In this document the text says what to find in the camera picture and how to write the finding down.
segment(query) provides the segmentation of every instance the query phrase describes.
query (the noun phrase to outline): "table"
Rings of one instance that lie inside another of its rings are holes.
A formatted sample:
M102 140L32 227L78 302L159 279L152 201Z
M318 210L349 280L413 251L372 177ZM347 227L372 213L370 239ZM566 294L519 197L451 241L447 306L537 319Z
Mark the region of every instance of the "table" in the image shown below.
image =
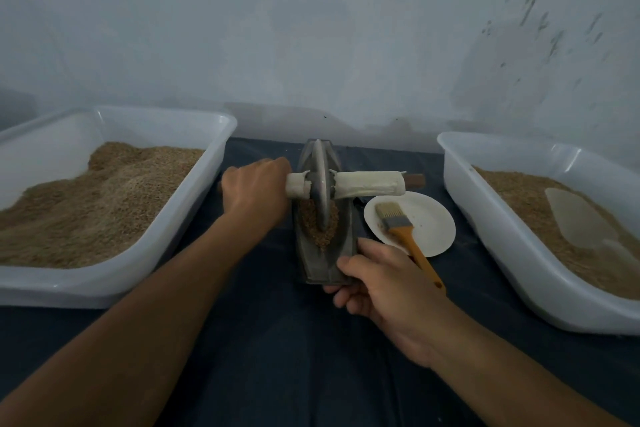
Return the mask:
M295 166L302 146L230 139L221 169L281 155ZM527 309L444 189L442 155L349 147L337 153L345 170L423 172L420 192L456 222L452 247L431 259L452 301L581 394L640 424L640 338L571 334ZM214 186L178 250L221 212ZM289 220L237 267L158 425L482 425L433 372L298 277ZM100 314L0 307L0 398Z

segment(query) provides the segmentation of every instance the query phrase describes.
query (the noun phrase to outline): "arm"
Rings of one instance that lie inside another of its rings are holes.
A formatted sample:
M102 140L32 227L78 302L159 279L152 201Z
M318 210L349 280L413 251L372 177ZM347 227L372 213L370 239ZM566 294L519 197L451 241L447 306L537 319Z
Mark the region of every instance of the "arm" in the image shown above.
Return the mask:
M0 403L0 425L153 425L233 266L286 213L288 161L223 176L225 213Z
M469 318L407 256L372 240L338 261L363 284L324 287L372 319L415 363L431 367L487 425L624 426L531 358Z

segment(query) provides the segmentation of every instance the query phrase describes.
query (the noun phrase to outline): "white wall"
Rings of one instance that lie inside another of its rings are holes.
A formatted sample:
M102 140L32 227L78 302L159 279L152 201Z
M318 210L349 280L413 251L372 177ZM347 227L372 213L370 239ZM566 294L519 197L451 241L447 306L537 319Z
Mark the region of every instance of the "white wall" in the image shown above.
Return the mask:
M640 169L640 0L0 2L5 113L226 108L237 135L421 150L546 135Z

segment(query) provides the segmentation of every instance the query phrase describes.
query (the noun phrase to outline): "hand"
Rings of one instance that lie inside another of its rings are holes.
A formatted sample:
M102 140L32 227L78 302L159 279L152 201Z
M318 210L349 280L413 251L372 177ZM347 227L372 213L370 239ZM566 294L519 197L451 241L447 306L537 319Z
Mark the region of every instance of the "hand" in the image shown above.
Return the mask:
M337 265L362 282L324 291L336 292L336 307L370 318L411 361L430 366L467 316L396 247L364 238L358 247L362 255L340 257Z
M289 210L285 184L290 172L291 164L284 157L229 167L222 176L225 214L241 213L272 229Z

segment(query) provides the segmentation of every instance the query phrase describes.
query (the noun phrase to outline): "brush bristles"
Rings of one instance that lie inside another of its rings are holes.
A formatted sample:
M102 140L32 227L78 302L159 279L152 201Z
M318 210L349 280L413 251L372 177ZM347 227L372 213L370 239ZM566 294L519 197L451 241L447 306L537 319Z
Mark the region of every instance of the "brush bristles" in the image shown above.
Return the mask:
M376 213L380 217L380 220L384 220L385 218L404 216L400 204L396 203L395 201L376 204Z

